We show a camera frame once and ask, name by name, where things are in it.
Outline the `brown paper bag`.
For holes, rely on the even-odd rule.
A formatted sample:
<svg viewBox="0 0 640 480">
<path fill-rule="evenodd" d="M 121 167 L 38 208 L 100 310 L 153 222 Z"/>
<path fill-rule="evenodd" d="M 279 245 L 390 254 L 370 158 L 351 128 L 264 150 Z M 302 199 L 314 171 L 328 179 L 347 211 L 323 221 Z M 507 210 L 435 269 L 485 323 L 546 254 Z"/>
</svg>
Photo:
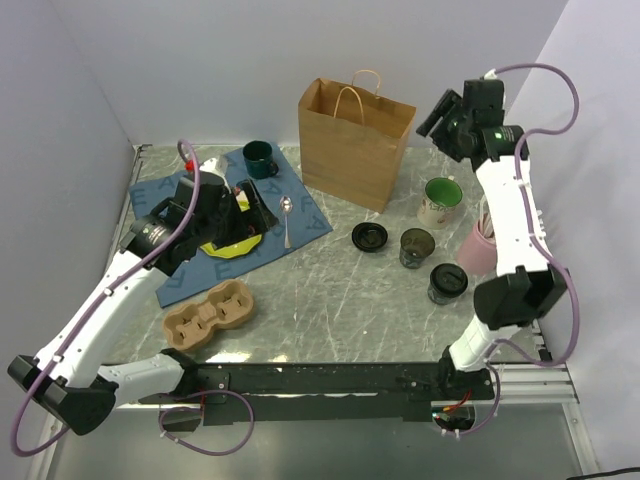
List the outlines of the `brown paper bag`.
<svg viewBox="0 0 640 480">
<path fill-rule="evenodd" d="M 315 79 L 298 102 L 303 183 L 382 213 L 415 115 L 414 106 L 353 82 Z"/>
</svg>

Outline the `cardboard cup carrier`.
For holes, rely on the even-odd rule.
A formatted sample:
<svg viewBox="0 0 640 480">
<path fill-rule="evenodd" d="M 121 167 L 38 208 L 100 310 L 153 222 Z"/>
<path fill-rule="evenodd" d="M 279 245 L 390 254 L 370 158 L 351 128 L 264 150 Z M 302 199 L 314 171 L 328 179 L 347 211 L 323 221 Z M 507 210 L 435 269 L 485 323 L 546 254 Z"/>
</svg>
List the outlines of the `cardboard cup carrier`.
<svg viewBox="0 0 640 480">
<path fill-rule="evenodd" d="M 217 330 L 234 329 L 254 313 L 255 300 L 240 280 L 225 280 L 210 289 L 204 299 L 171 310 L 163 320 L 168 345 L 192 352 L 208 344 Z"/>
</svg>

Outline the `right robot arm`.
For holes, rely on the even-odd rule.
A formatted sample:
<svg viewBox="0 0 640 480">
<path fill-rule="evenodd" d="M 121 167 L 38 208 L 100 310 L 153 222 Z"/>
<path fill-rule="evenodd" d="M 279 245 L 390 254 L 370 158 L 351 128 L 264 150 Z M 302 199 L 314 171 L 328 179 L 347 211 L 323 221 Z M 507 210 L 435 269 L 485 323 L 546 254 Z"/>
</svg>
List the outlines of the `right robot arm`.
<svg viewBox="0 0 640 480">
<path fill-rule="evenodd" d="M 498 79 L 472 79 L 462 92 L 447 90 L 418 127 L 449 158 L 469 160 L 486 197 L 495 234 L 495 278 L 473 292 L 474 316 L 442 354 L 437 385 L 456 399 L 486 374 L 486 363 L 503 340 L 546 316 L 567 289 L 552 265 L 535 211 L 529 162 L 515 149 L 524 131 L 504 122 Z"/>
</svg>

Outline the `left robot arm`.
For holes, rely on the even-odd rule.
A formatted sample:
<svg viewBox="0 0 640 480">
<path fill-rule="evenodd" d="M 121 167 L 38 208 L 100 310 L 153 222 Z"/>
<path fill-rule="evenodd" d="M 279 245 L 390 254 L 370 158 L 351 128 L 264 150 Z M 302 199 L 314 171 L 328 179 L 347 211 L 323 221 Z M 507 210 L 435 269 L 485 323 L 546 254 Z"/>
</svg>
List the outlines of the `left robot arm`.
<svg viewBox="0 0 640 480">
<path fill-rule="evenodd" d="M 95 430 L 124 403 L 160 393 L 190 400 L 199 379 L 177 353 L 111 367 L 103 360 L 135 307 L 202 245 L 230 246 L 277 222 L 250 179 L 228 187 L 213 173 L 183 176 L 173 196 L 131 225 L 103 279 L 65 328 L 35 356 L 17 356 L 9 375 L 77 435 Z"/>
</svg>

